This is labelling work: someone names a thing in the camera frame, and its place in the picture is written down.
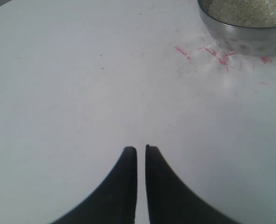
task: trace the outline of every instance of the rice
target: rice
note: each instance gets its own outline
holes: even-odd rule
[[[276,0],[212,0],[208,13],[243,27],[276,27]]]

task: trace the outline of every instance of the stainless steel bowl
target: stainless steel bowl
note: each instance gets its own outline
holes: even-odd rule
[[[252,56],[276,56],[276,27],[247,28],[226,24],[208,14],[212,0],[198,0],[200,17],[221,48]]]

